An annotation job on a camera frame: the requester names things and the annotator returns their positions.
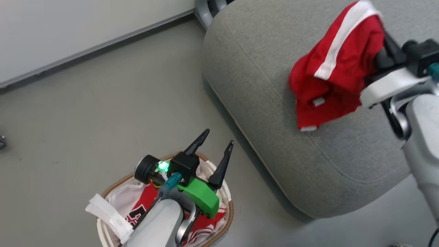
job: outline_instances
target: laundry basket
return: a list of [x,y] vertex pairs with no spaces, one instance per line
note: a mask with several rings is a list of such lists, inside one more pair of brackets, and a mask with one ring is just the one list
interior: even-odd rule
[[[166,156],[162,158],[161,160],[169,162],[176,154],[172,154],[169,156]],[[200,166],[197,172],[201,172],[202,174],[209,176],[211,175],[214,170],[216,169],[216,166],[210,162],[204,155],[197,154],[200,158]],[[134,178],[134,174],[130,174],[128,176],[123,177],[113,185],[111,185],[108,189],[105,190],[105,192],[102,194],[102,197],[105,198],[108,201],[109,195],[112,194],[112,192],[118,190],[119,188],[122,188],[126,185],[138,185],[140,184],[140,181],[136,180]],[[223,182],[222,188],[220,188],[217,193],[220,195],[223,204],[225,205],[225,213],[222,220],[221,226],[213,229],[212,233],[201,243],[198,243],[196,245],[193,244],[187,244],[187,246],[203,246],[208,247],[211,246],[215,241],[217,241],[222,235],[224,235],[227,230],[229,229],[232,220],[233,220],[233,203],[230,196],[229,188],[227,187],[226,181]],[[97,219],[97,232],[99,234],[99,238],[101,240],[103,247],[118,247],[120,241],[119,238],[113,233],[112,229],[105,224],[100,219]]]

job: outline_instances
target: woven basket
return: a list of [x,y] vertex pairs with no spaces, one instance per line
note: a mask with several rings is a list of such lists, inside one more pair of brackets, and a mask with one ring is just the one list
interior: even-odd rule
[[[168,155],[164,158],[161,158],[163,161],[169,161],[172,159],[175,154]],[[200,168],[204,171],[207,171],[207,173],[213,173],[213,171],[216,169],[216,166],[210,162],[204,155],[197,153],[198,157],[200,157]],[[130,184],[140,184],[140,182],[136,179],[134,179],[134,174],[130,174],[128,176],[123,177],[113,185],[111,185],[108,189],[104,191],[102,194],[102,197],[108,200],[108,195],[110,195],[113,191],[118,190],[119,188],[130,185]],[[230,225],[232,224],[233,220],[233,203],[230,196],[230,191],[227,186],[227,183],[224,181],[223,186],[221,189],[218,190],[223,198],[223,202],[226,205],[226,212],[224,214],[224,220],[225,224],[218,229],[215,233],[211,234],[205,241],[203,241],[198,246],[203,247],[209,247],[211,246],[215,241],[217,241],[222,235],[224,235],[227,230],[230,228]],[[112,229],[105,224],[100,219],[97,219],[97,233],[99,234],[99,238],[101,240],[103,247],[118,247],[119,245],[119,238],[113,233]]]

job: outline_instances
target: green light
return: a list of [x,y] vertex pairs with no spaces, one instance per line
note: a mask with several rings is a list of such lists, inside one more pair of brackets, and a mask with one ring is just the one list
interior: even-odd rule
[[169,164],[168,164],[168,163],[166,163],[165,161],[159,161],[159,163],[158,163],[158,169],[159,169],[160,171],[168,172],[168,167],[169,167]]

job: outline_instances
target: gray ottoman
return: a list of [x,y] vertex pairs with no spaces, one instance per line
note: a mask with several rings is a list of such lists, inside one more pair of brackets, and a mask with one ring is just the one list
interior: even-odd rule
[[[357,210],[409,174],[401,142],[379,107],[302,133],[291,67],[323,37],[351,0],[236,0],[213,20],[203,73],[278,185],[314,218]],[[438,39],[433,0],[374,2],[403,44]]]

